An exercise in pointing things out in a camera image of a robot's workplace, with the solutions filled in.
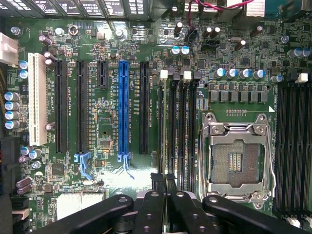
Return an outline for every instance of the white pci slot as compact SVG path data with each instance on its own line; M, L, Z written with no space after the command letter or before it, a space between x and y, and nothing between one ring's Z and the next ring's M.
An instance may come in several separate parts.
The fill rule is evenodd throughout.
M28 53L29 145L47 143L47 87L44 56Z

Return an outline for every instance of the cpu socket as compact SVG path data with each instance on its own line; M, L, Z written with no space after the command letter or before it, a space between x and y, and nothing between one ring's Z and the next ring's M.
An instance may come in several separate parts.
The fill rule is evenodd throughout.
M199 193L262 209L276 185L266 115L254 123L221 123L213 113L203 114L200 135Z

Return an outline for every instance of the blue pcie slot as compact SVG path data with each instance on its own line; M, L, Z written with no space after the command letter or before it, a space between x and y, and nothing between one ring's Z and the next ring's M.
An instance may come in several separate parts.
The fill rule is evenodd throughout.
M119 62L119 97L118 97L118 162L130 157L129 139L129 68L127 61Z

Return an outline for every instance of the green circuit board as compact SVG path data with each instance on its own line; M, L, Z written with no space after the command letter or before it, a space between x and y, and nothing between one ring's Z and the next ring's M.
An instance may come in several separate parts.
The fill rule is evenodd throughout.
M182 36L174 37L174 27L180 19L163 18L149 24L128 23L121 21L91 21L91 20L52 20L52 19L8 19L7 30L12 26L18 26L23 30L22 36L15 38L19 42L19 60L28 60L28 53L43 53L46 47L38 41L39 34L47 33L52 40L52 45L57 59L66 61L68 106L67 106L67 142L68 151L57 154L55 147L55 132L49 131L48 143L35 148L41 149L43 154L38 161L39 169L33 169L31 162L22 164L22 176L30 176L33 179L33 189L25 196L31 199L31 228L39 229L57 220L57 198L61 194L76 193L101 193L105 198L116 194L127 194L136 197L137 192L152 188L150 174L157 173L160 155L163 157L162 172L167 168L167 143L168 143L168 112L170 109L171 80L160 80L161 70L173 67L175 72L181 69L186 71L201 72L201 80L196 90L196 121L194 126L189 126L190 116L187 114L186 130L195 130L195 186L193 192L198 195L198 152L199 133L201 131L202 114L211 112L218 122L226 123L254 123L259 114L265 114L271 129L270 143L274 156L275 122L277 107L277 85L271 82L272 76L282 74L286 66L295 68L312 67L312 61L308 59L288 58L287 51L291 48L309 47L312 23L306 19L295 23L280 23L278 20L268 19L260 24L264 30L260 35L251 38L250 30L232 29L230 23L217 23L213 20L193 20L193 25L198 29L198 38L194 43L185 41L183 35L187 35L187 29L182 30ZM71 36L67 33L68 27L76 25L79 33ZM202 31L206 26L221 28L217 36L220 46L213 51L202 51ZM62 28L62 36L56 36L55 29ZM91 30L98 29L105 34L104 39L93 38ZM122 29L123 39L117 39L115 31ZM290 42L283 44L281 37L288 35ZM232 37L242 37L248 46L235 51L235 43L229 41ZM170 50L173 46L188 45L190 54L186 57L173 57ZM117 54L117 58L111 59L110 54ZM109 64L109 88L97 87L98 60L105 60ZM118 154L118 62L126 60L129 64L129 169L125 170L123 163L117 161ZM84 61L88 64L88 149L91 152L88 174L92 177L89 183L81 176L79 163L74 161L76 153L76 61ZM150 69L149 77L149 149L146 154L139 154L139 97L140 97L140 62L148 61ZM223 76L220 79L214 77L218 68L224 71L235 68L237 71L249 69L250 77L242 80L236 75L233 79ZM253 78L253 72L263 70L262 79ZM27 145L29 134L28 120L28 81L19 76L20 68L8 69L8 90L20 94L21 123L18 129L10 130L10 134L21 136L24 139L23 146ZM54 71L47 71L47 122L55 122L55 76ZM246 92L249 97L246 102L233 102L227 97L232 92ZM163 93L163 103L159 103L160 92ZM218 97L212 98L212 92L217 92ZM251 95L256 95L256 100L251 100ZM179 88L177 92L177 106L175 125L180 126L179 115ZM186 98L186 110L189 110L189 97ZM162 131L162 142L159 148L159 131ZM178 130L176 130L176 158L175 174L178 187L181 183L185 190L188 189L187 179L181 182L179 177L178 160ZM187 152L188 136L185 137L184 149ZM188 154L185 160L185 176L188 174ZM47 195L46 185L53 186L53 193ZM272 215L272 198L270 197L260 211Z

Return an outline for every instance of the motherboard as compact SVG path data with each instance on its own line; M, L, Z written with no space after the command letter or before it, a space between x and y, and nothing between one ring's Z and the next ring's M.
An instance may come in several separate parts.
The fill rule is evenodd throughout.
M170 14L7 19L19 66L7 69L2 110L21 140L13 198L30 199L30 230L113 195L136 198L157 172L198 199L274 216L278 84L290 67L311 69L311 20L245 29Z

